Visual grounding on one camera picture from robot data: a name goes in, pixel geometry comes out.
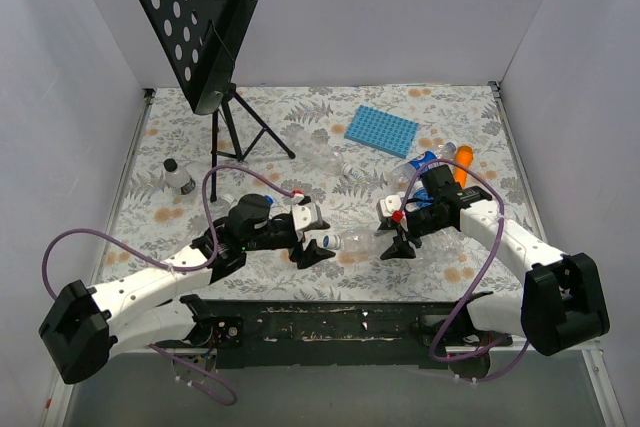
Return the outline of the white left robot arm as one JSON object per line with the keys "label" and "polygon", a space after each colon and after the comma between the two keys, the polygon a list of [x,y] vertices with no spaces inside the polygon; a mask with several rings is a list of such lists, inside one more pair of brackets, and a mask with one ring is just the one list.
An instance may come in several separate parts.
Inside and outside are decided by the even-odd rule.
{"label": "white left robot arm", "polygon": [[273,215],[265,196],[247,194],[159,265],[107,283],[66,285],[38,333],[66,384],[90,378],[121,353],[158,342],[236,344],[239,336],[229,331],[241,329],[241,321],[215,313],[196,290],[242,268],[254,251],[285,249],[299,269],[329,259],[332,251],[305,237],[328,227],[307,196]]}

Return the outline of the clear bottle pocari cap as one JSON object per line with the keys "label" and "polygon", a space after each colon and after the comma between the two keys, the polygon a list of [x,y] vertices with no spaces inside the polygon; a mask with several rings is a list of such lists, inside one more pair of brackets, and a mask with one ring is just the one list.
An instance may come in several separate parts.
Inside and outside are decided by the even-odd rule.
{"label": "clear bottle pocari cap", "polygon": [[326,235],[322,247],[349,254],[381,254],[392,243],[391,231],[352,229]]}

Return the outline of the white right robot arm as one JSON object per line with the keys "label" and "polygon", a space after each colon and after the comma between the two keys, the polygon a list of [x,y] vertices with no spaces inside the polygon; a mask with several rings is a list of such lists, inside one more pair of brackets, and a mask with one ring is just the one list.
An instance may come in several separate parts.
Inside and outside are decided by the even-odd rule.
{"label": "white right robot arm", "polygon": [[480,186],[463,188],[445,166],[421,176],[431,203],[407,207],[390,195],[377,206],[381,229],[395,231],[383,259],[415,257],[419,240],[454,228],[488,249],[523,287],[519,297],[471,292],[460,299],[451,320],[439,322],[435,337],[453,330],[464,344],[475,344],[488,332],[526,339],[551,356],[610,330],[595,261],[584,253],[569,255],[533,235],[504,215],[496,194]]}

